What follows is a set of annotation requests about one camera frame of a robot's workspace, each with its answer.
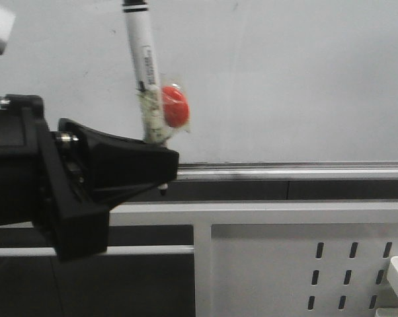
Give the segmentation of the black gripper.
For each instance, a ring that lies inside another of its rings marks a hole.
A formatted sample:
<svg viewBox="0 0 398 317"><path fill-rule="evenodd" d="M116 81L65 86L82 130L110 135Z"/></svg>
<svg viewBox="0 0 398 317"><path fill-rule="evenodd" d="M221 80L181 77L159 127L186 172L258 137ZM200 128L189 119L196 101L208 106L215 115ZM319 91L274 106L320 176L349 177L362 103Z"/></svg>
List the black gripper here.
<svg viewBox="0 0 398 317"><path fill-rule="evenodd" d="M30 221L61 261L105 252L108 208L65 170L37 95L0 97L0 226Z"/></svg>

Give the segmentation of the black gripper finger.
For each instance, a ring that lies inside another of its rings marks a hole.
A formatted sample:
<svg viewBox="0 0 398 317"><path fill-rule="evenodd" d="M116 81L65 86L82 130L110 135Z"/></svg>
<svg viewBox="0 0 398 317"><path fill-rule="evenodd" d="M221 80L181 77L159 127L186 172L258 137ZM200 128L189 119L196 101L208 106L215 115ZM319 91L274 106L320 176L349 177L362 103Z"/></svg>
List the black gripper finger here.
<svg viewBox="0 0 398 317"><path fill-rule="evenodd" d="M179 153L174 150L67 118L59 120L58 131L77 138L62 152L67 171L89 198L110 209L177 177Z"/></svg>

